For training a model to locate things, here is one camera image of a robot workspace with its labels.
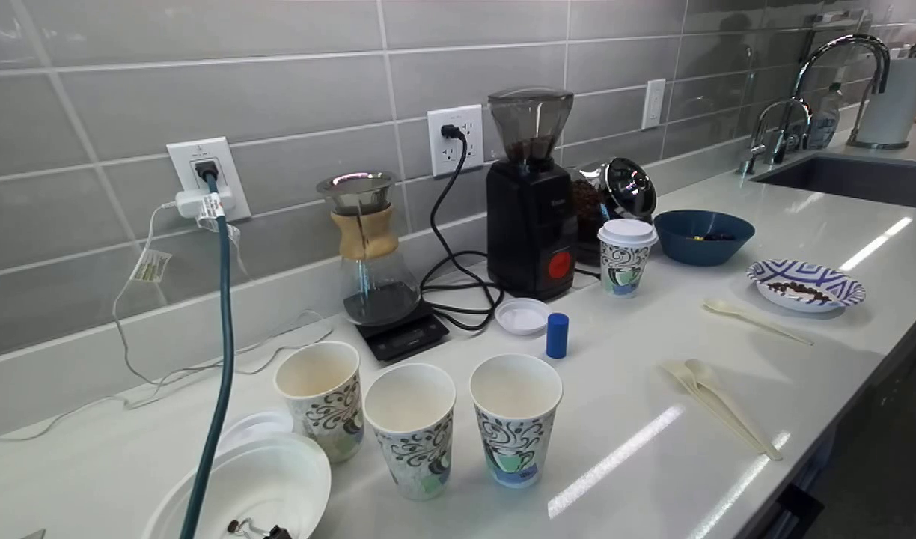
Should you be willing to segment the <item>lidded patterned paper cup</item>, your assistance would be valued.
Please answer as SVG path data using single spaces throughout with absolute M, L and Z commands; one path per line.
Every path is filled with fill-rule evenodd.
M 649 222 L 612 219 L 600 228 L 600 270 L 612 294 L 634 294 L 658 232 Z

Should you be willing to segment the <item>glass pour-over coffee carafe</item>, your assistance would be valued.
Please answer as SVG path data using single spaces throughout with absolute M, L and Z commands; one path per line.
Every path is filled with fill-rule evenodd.
M 398 324 L 420 301 L 416 279 L 398 252 L 389 189 L 393 176 L 383 171 L 348 171 L 317 183 L 339 231 L 344 310 L 356 327 Z

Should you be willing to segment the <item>black digital scale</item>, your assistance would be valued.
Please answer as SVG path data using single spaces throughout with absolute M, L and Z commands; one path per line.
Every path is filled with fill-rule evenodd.
M 449 330 L 437 319 L 431 306 L 420 301 L 414 313 L 389 327 L 363 327 L 359 336 L 377 363 L 398 363 L 444 345 Z

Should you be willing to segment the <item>small blue cylinder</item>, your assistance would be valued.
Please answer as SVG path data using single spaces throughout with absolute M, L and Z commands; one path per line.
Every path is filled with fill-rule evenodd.
M 547 313 L 544 355 L 562 358 L 570 352 L 570 316 L 562 310 Z

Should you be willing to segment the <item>dark blue bowl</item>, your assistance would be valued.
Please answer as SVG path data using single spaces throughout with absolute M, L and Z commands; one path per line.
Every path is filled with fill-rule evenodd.
M 721 267 L 752 235 L 754 223 L 717 209 L 669 209 L 655 216 L 661 252 L 690 267 Z

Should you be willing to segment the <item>white plastic fork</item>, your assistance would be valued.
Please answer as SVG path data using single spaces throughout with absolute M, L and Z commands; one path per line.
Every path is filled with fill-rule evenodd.
M 779 462 L 779 447 L 748 418 L 748 414 L 724 393 L 717 367 L 700 358 L 661 363 L 661 375 L 682 393 L 699 399 L 709 414 L 717 414 L 729 429 L 734 429 L 760 456 Z

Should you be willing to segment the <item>white plastic spoon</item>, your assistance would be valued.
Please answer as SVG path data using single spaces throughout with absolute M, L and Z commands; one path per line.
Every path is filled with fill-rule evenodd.
M 718 313 L 718 316 L 734 316 L 734 319 L 742 319 L 742 324 L 790 339 L 790 333 L 784 333 L 781 327 L 766 324 L 764 316 L 754 316 L 752 310 L 742 310 L 739 306 L 718 300 L 718 297 L 708 297 L 703 310 Z

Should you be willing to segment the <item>white bowl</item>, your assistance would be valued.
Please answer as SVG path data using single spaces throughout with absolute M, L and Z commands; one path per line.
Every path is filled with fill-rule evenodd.
M 236 444 L 212 462 L 194 539 L 309 539 L 330 491 L 330 457 L 315 441 Z

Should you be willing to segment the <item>blue white patterned plate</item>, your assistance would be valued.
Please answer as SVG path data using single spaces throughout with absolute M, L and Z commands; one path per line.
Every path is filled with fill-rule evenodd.
M 833 313 L 866 301 L 866 286 L 853 276 L 811 259 L 757 259 L 752 282 L 764 300 L 803 313 Z

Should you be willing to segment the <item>chrome kitchen faucet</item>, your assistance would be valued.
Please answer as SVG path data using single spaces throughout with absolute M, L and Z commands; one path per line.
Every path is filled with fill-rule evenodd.
M 790 92 L 779 101 L 769 101 L 757 114 L 757 119 L 752 125 L 752 135 L 748 135 L 745 159 L 739 161 L 742 176 L 752 176 L 760 159 L 766 159 L 769 165 L 781 165 L 794 150 L 808 146 L 808 135 L 814 129 L 814 108 L 806 98 L 806 87 L 808 87 L 808 78 L 811 78 L 814 65 L 824 56 L 829 56 L 841 47 L 866 47 L 872 53 L 874 74 L 866 83 L 866 96 L 887 90 L 887 83 L 890 83 L 890 47 L 878 36 L 845 32 L 845 36 L 835 36 L 835 39 L 824 41 L 821 47 L 808 50 L 797 65 Z M 772 110 L 779 110 L 779 125 L 776 125 L 776 138 L 766 138 L 764 123 Z

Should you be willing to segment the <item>kitchen sink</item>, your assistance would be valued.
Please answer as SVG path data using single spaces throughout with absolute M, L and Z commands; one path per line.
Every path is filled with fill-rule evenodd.
M 808 155 L 760 174 L 760 183 L 916 207 L 916 161 Z

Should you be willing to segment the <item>white canister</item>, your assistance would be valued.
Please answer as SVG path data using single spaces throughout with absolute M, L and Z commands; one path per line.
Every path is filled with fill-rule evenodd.
M 850 135 L 853 146 L 901 150 L 916 119 L 916 56 L 890 62 L 887 90 L 874 92 Z

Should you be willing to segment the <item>middle white wall outlet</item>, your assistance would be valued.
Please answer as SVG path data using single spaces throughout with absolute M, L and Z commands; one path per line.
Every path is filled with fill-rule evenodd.
M 425 119 L 428 119 L 428 159 L 434 176 L 447 176 L 456 167 L 471 171 L 485 165 L 480 105 L 437 108 L 428 110 Z

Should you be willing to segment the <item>right white wall outlet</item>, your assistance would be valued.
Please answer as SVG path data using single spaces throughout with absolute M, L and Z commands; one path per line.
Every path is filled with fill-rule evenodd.
M 643 87 L 642 129 L 655 129 L 664 110 L 669 78 L 649 78 Z

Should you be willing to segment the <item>left white wall outlet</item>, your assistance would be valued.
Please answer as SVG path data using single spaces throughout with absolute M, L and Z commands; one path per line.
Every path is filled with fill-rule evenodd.
M 230 222 L 251 216 L 224 138 L 179 140 L 169 146 L 169 155 L 179 179 L 178 209 L 182 219 L 205 216 L 211 194 L 221 198 L 221 209 Z

